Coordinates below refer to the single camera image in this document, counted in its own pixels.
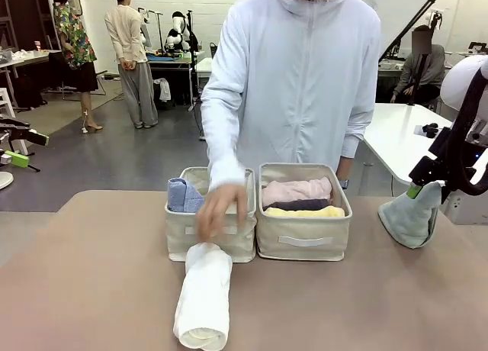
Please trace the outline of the beige fabric storage basket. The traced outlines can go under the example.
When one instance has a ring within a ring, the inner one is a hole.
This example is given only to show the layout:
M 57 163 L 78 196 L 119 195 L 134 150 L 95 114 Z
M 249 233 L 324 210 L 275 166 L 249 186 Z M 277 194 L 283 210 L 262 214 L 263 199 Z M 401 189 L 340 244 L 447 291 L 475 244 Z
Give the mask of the beige fabric storage basket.
M 205 167 L 189 167 L 184 169 L 178 178 L 188 180 L 205 198 L 209 192 L 210 178 Z M 213 242 L 232 257 L 234 263 L 247 263 L 254 259 L 256 192 L 255 173 L 246 170 L 247 216 L 241 224 L 237 224 L 236 205 L 226 211 L 223 231 L 213 238 Z M 169 258 L 175 262 L 184 262 L 187 251 L 199 241 L 196 228 L 196 213 L 177 213 L 168 209 L 165 204 L 165 232 Z
M 268 183 L 310 181 L 326 177 L 331 182 L 329 202 L 344 211 L 342 217 L 271 216 L 256 210 L 258 254 L 266 259 L 293 261 L 340 261 L 348 244 L 352 209 L 334 171 L 326 165 L 267 163 L 260 166 L 257 198 Z

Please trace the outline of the dark grey towel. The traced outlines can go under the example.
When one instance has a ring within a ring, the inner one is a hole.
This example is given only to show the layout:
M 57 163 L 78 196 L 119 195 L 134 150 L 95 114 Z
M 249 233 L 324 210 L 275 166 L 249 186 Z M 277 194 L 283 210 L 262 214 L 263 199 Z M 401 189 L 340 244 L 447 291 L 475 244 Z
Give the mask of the dark grey towel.
M 330 206 L 328 199 L 306 199 L 289 202 L 274 202 L 268 208 L 277 208 L 284 211 L 319 211 Z

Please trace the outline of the pale green towel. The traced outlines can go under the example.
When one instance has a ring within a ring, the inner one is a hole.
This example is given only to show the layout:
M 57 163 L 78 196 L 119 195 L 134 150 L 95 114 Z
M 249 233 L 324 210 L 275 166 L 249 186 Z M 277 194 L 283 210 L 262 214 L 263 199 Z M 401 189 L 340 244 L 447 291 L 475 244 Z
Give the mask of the pale green towel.
M 378 216 L 385 230 L 399 244 L 412 250 L 422 248 L 435 232 L 435 223 L 441 206 L 439 182 L 422 186 L 415 199 L 406 192 L 378 208 Z

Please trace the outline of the large white table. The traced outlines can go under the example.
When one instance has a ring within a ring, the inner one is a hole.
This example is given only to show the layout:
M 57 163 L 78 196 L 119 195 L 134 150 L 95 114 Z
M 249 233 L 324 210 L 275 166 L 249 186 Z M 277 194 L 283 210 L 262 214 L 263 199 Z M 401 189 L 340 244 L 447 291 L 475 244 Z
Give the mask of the large white table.
M 359 194 L 367 191 L 368 175 L 375 161 L 379 161 L 395 182 L 409 185 L 409 174 L 424 156 L 432 158 L 429 152 L 433 140 L 415 134 L 416 127 L 436 123 L 440 128 L 451 126 L 451 122 L 421 105 L 377 103 L 372 122 L 368 126 L 363 142 L 368 148 L 364 161 Z

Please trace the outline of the blue towel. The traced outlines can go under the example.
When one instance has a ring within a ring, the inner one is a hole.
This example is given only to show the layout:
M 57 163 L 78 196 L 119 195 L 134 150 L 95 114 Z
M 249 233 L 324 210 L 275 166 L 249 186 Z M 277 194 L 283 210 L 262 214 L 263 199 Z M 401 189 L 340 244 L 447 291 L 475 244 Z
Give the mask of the blue towel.
M 202 194 L 186 179 L 168 180 L 168 209 L 177 213 L 195 214 L 204 204 Z

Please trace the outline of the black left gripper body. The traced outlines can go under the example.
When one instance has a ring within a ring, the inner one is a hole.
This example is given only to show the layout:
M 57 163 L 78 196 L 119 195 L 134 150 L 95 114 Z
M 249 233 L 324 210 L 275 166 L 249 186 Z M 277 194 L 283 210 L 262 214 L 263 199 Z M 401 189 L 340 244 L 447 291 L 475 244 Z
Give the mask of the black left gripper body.
M 11 140 L 27 140 L 30 136 L 30 124 L 17 118 L 0 114 L 0 141 L 8 136 Z

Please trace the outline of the person's left forearm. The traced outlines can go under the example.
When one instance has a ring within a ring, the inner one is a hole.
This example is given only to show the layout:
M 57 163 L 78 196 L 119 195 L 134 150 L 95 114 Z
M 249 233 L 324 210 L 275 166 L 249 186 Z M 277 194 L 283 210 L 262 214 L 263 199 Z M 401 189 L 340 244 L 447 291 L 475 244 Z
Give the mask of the person's left forearm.
M 355 154 L 360 142 L 364 140 L 365 132 L 365 129 L 352 129 L 346 131 L 339 163 L 336 169 L 336 176 L 339 181 L 344 182 L 349 180 Z

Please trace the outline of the white hanging cloth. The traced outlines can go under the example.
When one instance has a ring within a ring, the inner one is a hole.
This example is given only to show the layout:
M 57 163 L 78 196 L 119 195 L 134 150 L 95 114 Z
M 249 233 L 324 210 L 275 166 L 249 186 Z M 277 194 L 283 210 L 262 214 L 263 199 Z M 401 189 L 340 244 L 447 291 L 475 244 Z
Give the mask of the white hanging cloth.
M 159 100 L 163 102 L 171 101 L 171 89 L 169 82 L 165 78 L 159 78 L 153 81 L 159 87 Z

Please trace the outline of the pink towel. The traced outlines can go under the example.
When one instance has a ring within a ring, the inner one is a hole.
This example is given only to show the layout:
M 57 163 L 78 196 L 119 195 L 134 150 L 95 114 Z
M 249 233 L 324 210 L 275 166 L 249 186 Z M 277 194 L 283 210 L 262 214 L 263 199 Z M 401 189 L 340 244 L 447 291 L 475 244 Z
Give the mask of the pink towel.
M 269 206 L 277 202 L 292 202 L 310 199 L 330 199 L 332 185 L 327 177 L 310 181 L 272 181 L 261 190 L 262 204 Z

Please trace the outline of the person's right forearm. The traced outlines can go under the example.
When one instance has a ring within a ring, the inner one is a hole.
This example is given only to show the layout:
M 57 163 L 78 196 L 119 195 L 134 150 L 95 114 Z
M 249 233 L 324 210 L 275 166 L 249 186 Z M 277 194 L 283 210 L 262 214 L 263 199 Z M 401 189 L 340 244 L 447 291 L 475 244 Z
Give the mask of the person's right forearm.
M 227 109 L 210 108 L 203 115 L 209 159 L 210 190 L 224 185 L 244 185 L 245 169 L 236 155 L 239 137 L 237 114 Z

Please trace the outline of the yellow towel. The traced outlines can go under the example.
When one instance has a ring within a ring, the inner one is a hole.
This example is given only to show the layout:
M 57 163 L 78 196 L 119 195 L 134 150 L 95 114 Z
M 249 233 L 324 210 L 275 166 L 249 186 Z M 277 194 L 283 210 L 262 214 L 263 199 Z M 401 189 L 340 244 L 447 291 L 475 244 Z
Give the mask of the yellow towel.
M 271 217 L 345 217 L 345 211 L 335 206 L 327 206 L 318 211 L 286 211 L 280 208 L 268 208 L 265 214 Z

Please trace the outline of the background table with clutter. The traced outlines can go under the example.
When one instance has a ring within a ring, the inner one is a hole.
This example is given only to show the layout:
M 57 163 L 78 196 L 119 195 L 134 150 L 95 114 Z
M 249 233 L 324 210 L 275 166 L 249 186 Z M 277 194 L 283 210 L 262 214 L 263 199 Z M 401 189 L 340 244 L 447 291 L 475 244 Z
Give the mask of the background table with clutter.
M 12 83 L 12 80 L 18 77 L 17 68 L 21 66 L 28 66 L 30 64 L 47 62 L 51 53 L 60 53 L 60 50 L 21 50 L 16 53 L 12 53 L 12 58 L 8 62 L 0 60 L 0 73 L 5 74 L 8 91 L 10 92 L 11 103 L 14 110 L 22 111 L 22 108 L 18 106 L 14 96 L 14 86 Z

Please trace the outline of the white rolled towel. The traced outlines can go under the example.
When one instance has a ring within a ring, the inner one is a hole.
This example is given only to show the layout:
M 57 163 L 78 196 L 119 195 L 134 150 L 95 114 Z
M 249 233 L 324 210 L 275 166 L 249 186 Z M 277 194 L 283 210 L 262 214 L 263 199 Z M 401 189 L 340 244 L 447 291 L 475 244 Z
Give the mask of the white rolled towel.
M 213 243 L 192 246 L 175 309 L 173 333 L 189 349 L 222 351 L 230 331 L 233 261 Z

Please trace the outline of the woman in floral dress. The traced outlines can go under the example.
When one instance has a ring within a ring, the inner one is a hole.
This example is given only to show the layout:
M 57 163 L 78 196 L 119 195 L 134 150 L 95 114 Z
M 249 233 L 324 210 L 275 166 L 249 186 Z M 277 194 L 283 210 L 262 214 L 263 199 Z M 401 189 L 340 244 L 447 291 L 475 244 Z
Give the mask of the woman in floral dress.
M 72 80 L 81 94 L 80 103 L 83 129 L 87 132 L 102 130 L 92 115 L 91 92 L 98 88 L 94 62 L 96 55 L 82 21 L 74 14 L 69 0 L 53 0 L 53 20 L 64 60 L 72 70 Z

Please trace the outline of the man in beige sweater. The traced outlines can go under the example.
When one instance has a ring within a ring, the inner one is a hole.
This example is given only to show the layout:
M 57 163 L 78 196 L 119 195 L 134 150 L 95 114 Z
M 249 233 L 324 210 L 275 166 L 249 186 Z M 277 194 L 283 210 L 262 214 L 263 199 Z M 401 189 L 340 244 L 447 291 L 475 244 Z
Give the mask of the man in beige sweater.
M 125 102 L 136 129 L 158 124 L 153 78 L 141 38 L 141 14 L 130 7 L 131 0 L 117 5 L 104 16 L 115 56 Z

